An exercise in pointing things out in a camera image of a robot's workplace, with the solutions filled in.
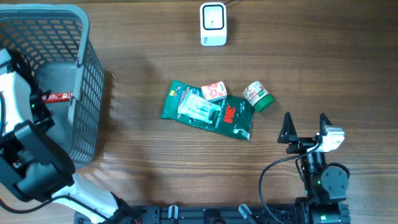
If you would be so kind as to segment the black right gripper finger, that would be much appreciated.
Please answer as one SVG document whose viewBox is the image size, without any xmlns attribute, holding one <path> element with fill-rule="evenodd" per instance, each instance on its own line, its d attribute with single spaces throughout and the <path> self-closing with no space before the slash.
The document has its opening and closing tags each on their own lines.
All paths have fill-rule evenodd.
<svg viewBox="0 0 398 224">
<path fill-rule="evenodd" d="M 325 113 L 320 114 L 320 134 L 325 134 L 325 128 L 332 125 Z"/>
<path fill-rule="evenodd" d="M 286 112 L 286 114 L 284 115 L 284 122 L 277 142 L 281 144 L 297 142 L 297 132 L 295 130 L 295 126 L 289 112 Z"/>
</svg>

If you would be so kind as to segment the green lid spice jar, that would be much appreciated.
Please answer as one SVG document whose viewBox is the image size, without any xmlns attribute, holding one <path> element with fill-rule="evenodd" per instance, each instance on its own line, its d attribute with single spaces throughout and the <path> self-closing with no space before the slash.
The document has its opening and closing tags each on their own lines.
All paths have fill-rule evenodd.
<svg viewBox="0 0 398 224">
<path fill-rule="evenodd" d="M 262 113 L 274 102 L 274 97 L 259 81 L 254 81 L 243 91 L 243 96 L 258 113 Z"/>
</svg>

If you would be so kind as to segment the green 3M gloves package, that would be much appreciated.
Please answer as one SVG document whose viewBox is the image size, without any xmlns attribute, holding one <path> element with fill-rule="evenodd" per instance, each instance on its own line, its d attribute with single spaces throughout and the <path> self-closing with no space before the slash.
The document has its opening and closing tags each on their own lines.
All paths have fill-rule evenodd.
<svg viewBox="0 0 398 224">
<path fill-rule="evenodd" d="M 189 93 L 204 98 L 201 88 L 174 80 L 165 97 L 161 118 L 173 119 L 195 128 L 236 139 L 248 140 L 250 138 L 254 107 L 251 106 L 248 100 L 236 96 L 227 96 L 225 99 L 211 102 L 220 106 L 221 111 L 213 112 L 210 117 L 213 122 L 208 124 L 183 114 L 178 114 L 178 106 Z"/>
</svg>

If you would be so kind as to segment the red white small box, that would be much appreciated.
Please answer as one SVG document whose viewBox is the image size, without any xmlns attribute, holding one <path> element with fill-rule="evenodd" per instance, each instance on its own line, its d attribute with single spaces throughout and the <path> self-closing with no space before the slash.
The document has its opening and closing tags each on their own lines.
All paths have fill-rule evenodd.
<svg viewBox="0 0 398 224">
<path fill-rule="evenodd" d="M 201 87 L 201 92 L 205 100 L 214 102 L 225 99 L 228 95 L 223 81 Z"/>
</svg>

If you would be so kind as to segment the teal white wipes packet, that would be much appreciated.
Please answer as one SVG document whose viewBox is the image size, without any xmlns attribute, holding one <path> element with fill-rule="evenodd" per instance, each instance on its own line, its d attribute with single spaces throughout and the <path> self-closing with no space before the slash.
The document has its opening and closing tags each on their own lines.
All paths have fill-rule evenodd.
<svg viewBox="0 0 398 224">
<path fill-rule="evenodd" d="M 177 110 L 178 114 L 183 114 L 208 124 L 213 122 L 210 117 L 215 111 L 221 111 L 221 107 L 192 93 L 185 97 Z"/>
</svg>

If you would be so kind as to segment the red stick sachet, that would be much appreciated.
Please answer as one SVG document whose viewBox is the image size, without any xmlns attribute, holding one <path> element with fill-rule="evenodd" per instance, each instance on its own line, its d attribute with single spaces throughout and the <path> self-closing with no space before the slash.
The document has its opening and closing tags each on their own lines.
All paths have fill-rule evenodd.
<svg viewBox="0 0 398 224">
<path fill-rule="evenodd" d="M 51 93 L 49 95 L 43 95 L 42 100 L 45 103 L 61 103 L 70 101 L 72 97 L 73 92 Z"/>
</svg>

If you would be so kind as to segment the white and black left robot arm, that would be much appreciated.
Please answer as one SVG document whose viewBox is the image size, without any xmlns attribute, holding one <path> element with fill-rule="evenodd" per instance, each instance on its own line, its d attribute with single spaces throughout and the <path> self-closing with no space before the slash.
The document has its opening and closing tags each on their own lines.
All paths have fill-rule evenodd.
<svg viewBox="0 0 398 224">
<path fill-rule="evenodd" d="M 71 157 L 46 132 L 54 125 L 26 56 L 1 49 L 1 183 L 38 208 L 59 203 L 92 223 L 138 223 L 121 198 L 76 173 Z"/>
</svg>

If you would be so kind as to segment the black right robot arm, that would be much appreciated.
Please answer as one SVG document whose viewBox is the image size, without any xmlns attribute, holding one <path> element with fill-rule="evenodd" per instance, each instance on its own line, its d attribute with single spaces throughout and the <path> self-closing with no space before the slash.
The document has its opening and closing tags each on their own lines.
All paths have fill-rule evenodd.
<svg viewBox="0 0 398 224">
<path fill-rule="evenodd" d="M 289 112 L 279 134 L 278 143 L 288 144 L 287 154 L 296 155 L 296 168 L 304 183 L 305 196 L 295 199 L 292 223 L 349 223 L 346 200 L 350 172 L 342 164 L 327 163 L 325 154 L 339 148 L 345 140 L 343 128 L 333 125 L 320 114 L 320 131 L 312 138 L 297 135 Z"/>
</svg>

